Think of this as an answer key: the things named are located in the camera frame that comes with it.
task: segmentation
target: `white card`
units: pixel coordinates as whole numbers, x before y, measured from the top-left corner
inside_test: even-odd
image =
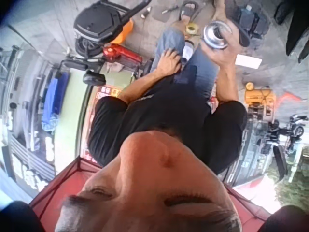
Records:
[[[245,55],[237,55],[236,58],[236,65],[245,66],[248,68],[258,69],[260,67],[260,64],[262,63],[262,60],[259,58],[249,57]]]

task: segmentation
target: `spray can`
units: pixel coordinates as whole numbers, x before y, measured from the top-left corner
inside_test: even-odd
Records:
[[[231,28],[221,21],[212,21],[204,28],[203,40],[209,47],[213,49],[225,49],[227,47],[227,41],[220,34],[221,29],[232,33]]]

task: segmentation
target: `nose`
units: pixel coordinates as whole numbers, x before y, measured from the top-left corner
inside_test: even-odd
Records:
[[[174,176],[176,156],[173,138],[162,132],[140,132],[129,136],[120,149],[118,176],[122,196],[131,203],[156,202]]]

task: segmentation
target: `red canopy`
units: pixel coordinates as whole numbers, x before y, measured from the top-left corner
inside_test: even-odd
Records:
[[[41,220],[46,232],[55,231],[63,200],[77,194],[86,180],[98,170],[100,170],[99,166],[78,157],[33,199],[30,206]],[[226,189],[237,208],[243,231],[258,231],[270,214],[230,187],[226,186]]]

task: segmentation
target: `black t-shirt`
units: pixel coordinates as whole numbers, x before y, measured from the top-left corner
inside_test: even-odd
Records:
[[[246,121],[241,103],[223,103],[211,114],[205,99],[185,86],[171,86],[129,106],[119,98],[103,97],[96,105],[88,148],[96,161],[106,166],[130,134],[171,130],[219,174],[239,156]]]

